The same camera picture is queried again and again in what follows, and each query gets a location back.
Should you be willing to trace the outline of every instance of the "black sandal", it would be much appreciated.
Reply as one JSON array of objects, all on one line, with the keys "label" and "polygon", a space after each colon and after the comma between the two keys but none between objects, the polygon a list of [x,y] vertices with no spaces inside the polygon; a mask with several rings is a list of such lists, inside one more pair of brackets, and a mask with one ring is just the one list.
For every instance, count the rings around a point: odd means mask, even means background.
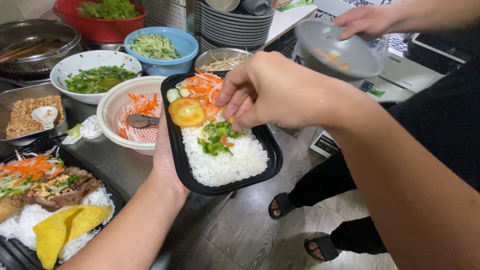
[{"label": "black sandal", "polygon": [[[324,259],[321,259],[317,257],[314,253],[313,250],[310,248],[310,244],[314,246],[315,249],[319,249],[320,252],[322,253],[322,256]],[[327,234],[322,237],[314,238],[312,240],[305,241],[305,250],[307,251],[308,255],[310,257],[314,258],[315,260],[320,260],[320,261],[330,261],[338,257],[339,252],[332,243],[332,240],[330,239],[330,235]]]},{"label": "black sandal", "polygon": [[[278,205],[277,209],[272,208],[273,200],[275,200],[276,204]],[[270,202],[270,205],[268,205],[268,214],[274,220],[286,216],[288,213],[290,213],[292,210],[296,208],[295,206],[292,205],[287,192],[277,194],[277,196],[275,196],[273,200],[272,202]],[[273,213],[274,210],[280,210],[280,215],[276,216]]]}]

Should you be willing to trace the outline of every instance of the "white napkin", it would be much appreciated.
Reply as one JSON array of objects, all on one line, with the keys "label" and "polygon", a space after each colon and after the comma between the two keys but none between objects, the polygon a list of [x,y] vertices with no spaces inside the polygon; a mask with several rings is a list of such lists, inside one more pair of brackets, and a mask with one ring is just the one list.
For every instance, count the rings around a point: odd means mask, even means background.
[{"label": "white napkin", "polygon": [[78,131],[74,129],[76,126],[71,129],[71,132],[68,132],[67,137],[62,141],[62,144],[69,145],[78,142],[81,138],[85,137],[87,139],[94,139],[103,134],[98,124],[98,119],[96,115],[88,117],[83,123],[81,123]]}]

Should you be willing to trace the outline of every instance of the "person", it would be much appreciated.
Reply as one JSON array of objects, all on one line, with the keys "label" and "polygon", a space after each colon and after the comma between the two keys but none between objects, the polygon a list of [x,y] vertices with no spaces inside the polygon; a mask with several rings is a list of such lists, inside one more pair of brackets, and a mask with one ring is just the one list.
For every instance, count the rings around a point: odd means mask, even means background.
[{"label": "person", "polygon": [[[450,16],[455,12],[452,13],[448,7],[453,6],[470,16],[458,21],[457,16]],[[364,39],[371,40],[387,33],[465,27],[474,22],[479,13],[478,2],[410,0],[354,8],[333,23],[344,27],[341,39],[360,33]],[[472,121],[480,118],[475,102],[479,100],[480,86],[477,76],[480,31],[475,27],[466,33],[456,33],[456,37],[459,38],[454,41],[457,46],[474,54],[473,62],[405,103],[389,109],[389,113],[443,164],[480,192],[480,168],[477,165],[480,160],[477,140],[480,129]],[[279,219],[294,209],[313,206],[356,188],[340,151],[303,176],[290,193],[276,195],[268,211],[273,219]],[[370,217],[343,222],[330,236],[309,240],[306,245],[307,252],[322,261],[335,259],[342,250],[369,254],[387,252]]]},{"label": "person", "polygon": [[[264,123],[324,127],[342,146],[400,269],[480,265],[480,194],[363,92],[279,53],[259,52],[227,74],[216,105],[236,116],[237,130]],[[60,269],[151,268],[188,194],[176,176],[164,114],[153,162],[135,196]]]}]

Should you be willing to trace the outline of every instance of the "red colander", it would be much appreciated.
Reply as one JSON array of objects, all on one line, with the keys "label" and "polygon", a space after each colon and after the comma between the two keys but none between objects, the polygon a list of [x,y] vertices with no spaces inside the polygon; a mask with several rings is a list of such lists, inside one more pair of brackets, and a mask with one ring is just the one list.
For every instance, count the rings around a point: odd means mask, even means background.
[{"label": "red colander", "polygon": [[131,19],[96,19],[80,16],[77,8],[88,0],[58,0],[53,9],[64,23],[75,27],[83,39],[99,43],[123,43],[131,32],[144,28],[144,18],[147,10],[135,5],[135,11],[140,16]]}]

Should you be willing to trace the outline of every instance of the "white spoon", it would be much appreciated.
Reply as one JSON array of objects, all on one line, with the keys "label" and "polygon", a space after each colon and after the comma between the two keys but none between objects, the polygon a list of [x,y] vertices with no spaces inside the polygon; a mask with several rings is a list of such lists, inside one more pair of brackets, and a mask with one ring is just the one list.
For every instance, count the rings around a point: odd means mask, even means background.
[{"label": "white spoon", "polygon": [[59,111],[52,106],[36,108],[32,112],[32,117],[43,125],[43,129],[52,129],[55,127],[53,122],[57,118]]}]

